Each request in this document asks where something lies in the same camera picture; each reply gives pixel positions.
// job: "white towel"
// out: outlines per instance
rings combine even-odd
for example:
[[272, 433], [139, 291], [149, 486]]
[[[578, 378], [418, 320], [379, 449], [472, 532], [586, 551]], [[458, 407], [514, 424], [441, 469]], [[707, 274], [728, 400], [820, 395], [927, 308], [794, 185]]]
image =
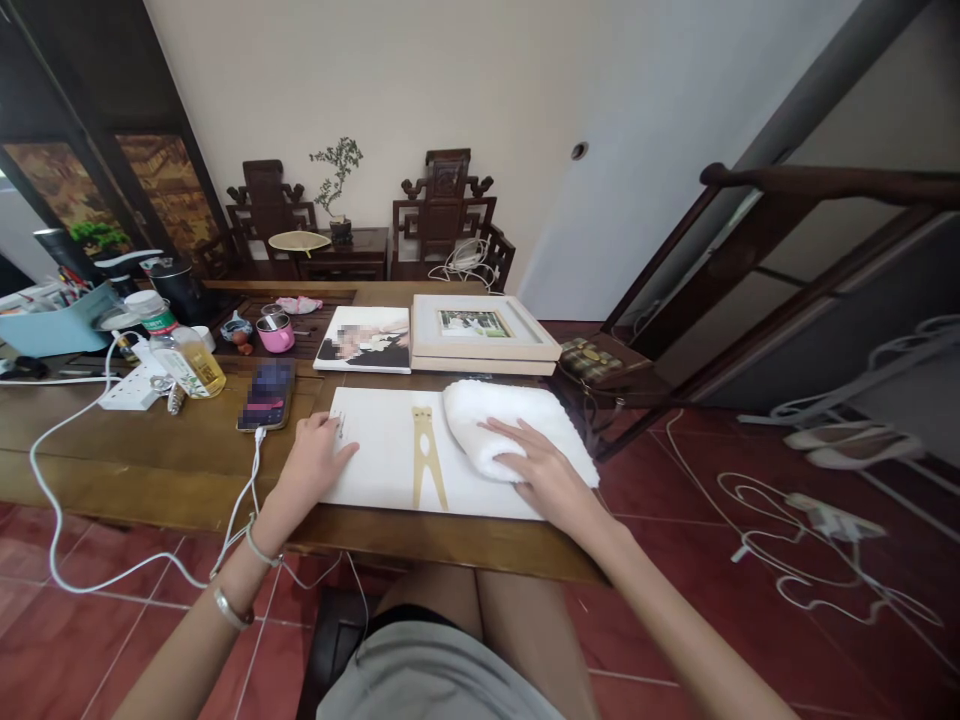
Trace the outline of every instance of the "white towel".
[[583, 440], [563, 406], [546, 390], [458, 380], [443, 391], [443, 409], [450, 432], [484, 477], [502, 482], [522, 482], [523, 478], [494, 458], [501, 453], [526, 457], [526, 453], [515, 441], [484, 430], [477, 423], [493, 417], [516, 426], [517, 419], [523, 418], [567, 456], [587, 485], [597, 487], [600, 484], [600, 475]]

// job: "green plant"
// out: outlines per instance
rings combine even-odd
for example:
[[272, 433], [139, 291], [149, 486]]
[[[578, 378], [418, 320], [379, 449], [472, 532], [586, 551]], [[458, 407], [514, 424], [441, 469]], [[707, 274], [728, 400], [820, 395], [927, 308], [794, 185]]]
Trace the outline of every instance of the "green plant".
[[81, 245], [94, 243], [102, 249], [130, 242], [129, 236], [106, 223], [77, 223], [70, 228], [70, 237]]
[[334, 216], [330, 212], [330, 204], [343, 194], [343, 181], [347, 175], [353, 172], [353, 168], [360, 166], [363, 159], [363, 153], [357, 147], [357, 141], [348, 137], [340, 138], [336, 147], [328, 147], [323, 152], [316, 154], [310, 153], [310, 162], [328, 162], [333, 165], [337, 172], [335, 173], [337, 181], [333, 182], [330, 178], [323, 181], [320, 186], [320, 194], [314, 198], [314, 202], [327, 211], [327, 215], [338, 222], [343, 222], [344, 216]]

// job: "bonsai plant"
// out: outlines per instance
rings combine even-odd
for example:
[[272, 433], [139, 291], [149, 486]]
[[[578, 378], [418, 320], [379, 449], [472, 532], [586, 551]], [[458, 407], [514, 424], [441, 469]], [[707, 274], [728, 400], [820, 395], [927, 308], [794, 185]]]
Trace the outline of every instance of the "bonsai plant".
[[362, 159], [363, 153], [357, 147], [357, 141], [348, 137], [340, 138], [336, 147], [328, 147], [322, 152], [310, 153], [310, 162], [327, 162], [337, 169], [334, 173], [337, 178], [336, 182], [330, 178], [324, 180], [320, 186], [320, 193], [313, 200], [330, 216], [330, 234], [333, 235], [334, 243], [349, 243], [353, 240], [353, 234], [350, 232], [352, 223], [346, 215], [334, 215], [330, 211], [330, 205], [343, 194], [343, 181], [347, 179], [347, 175], [353, 172], [354, 168], [360, 166], [360, 160]]
[[106, 223], [82, 222], [70, 228], [70, 237], [94, 260], [117, 257], [129, 248], [130, 238]]

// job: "hand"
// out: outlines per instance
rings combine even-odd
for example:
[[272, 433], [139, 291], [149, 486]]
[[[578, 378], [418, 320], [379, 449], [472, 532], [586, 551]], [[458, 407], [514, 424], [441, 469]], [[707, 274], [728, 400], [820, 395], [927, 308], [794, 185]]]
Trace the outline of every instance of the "hand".
[[334, 453], [339, 430], [340, 418], [331, 418], [330, 413], [314, 413], [297, 423], [297, 438], [280, 479], [254, 526], [258, 531], [257, 540], [262, 537], [264, 552], [271, 555], [279, 552], [280, 546], [336, 484], [350, 458], [360, 449], [359, 443], [350, 443]]
[[504, 453], [496, 460], [524, 479], [516, 485], [517, 492], [534, 510], [584, 545], [598, 528], [609, 524], [609, 513], [566, 456], [542, 433], [523, 420], [518, 422], [520, 427], [515, 428], [489, 418], [480, 427], [515, 440], [523, 448], [526, 457]]

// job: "white shoe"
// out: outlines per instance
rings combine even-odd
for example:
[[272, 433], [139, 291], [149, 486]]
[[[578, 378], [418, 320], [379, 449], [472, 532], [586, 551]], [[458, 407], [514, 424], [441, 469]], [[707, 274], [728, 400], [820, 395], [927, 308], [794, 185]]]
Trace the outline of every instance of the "white shoe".
[[787, 435], [783, 442], [794, 450], [816, 450], [829, 447], [837, 443], [855, 442], [878, 435], [889, 435], [894, 430], [889, 425], [876, 423], [873, 420], [859, 420], [857, 422], [822, 425], [810, 430], [800, 430]]
[[817, 467], [831, 470], [863, 470], [874, 463], [896, 458], [917, 460], [923, 457], [923, 444], [916, 435], [892, 433], [861, 441], [847, 441], [807, 453]]

